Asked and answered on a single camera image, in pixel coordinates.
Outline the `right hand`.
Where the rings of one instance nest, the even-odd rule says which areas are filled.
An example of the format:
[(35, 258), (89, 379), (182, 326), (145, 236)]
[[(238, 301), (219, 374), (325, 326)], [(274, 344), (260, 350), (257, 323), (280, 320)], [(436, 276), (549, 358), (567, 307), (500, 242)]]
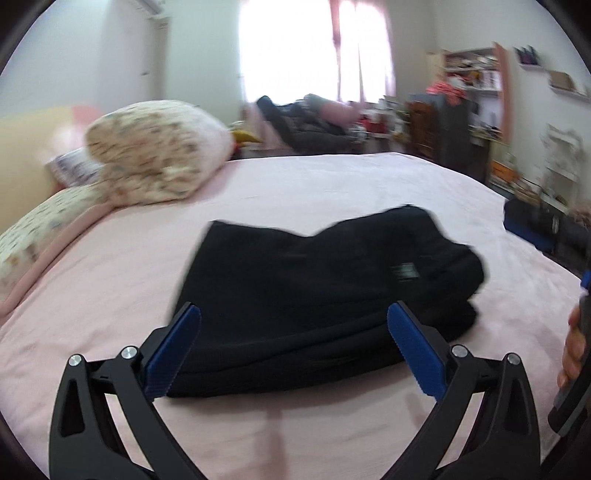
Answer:
[(579, 328), (580, 317), (580, 306), (576, 305), (568, 319), (569, 331), (565, 339), (561, 370), (557, 376), (559, 388), (564, 388), (570, 381), (576, 380), (582, 369), (586, 339)]

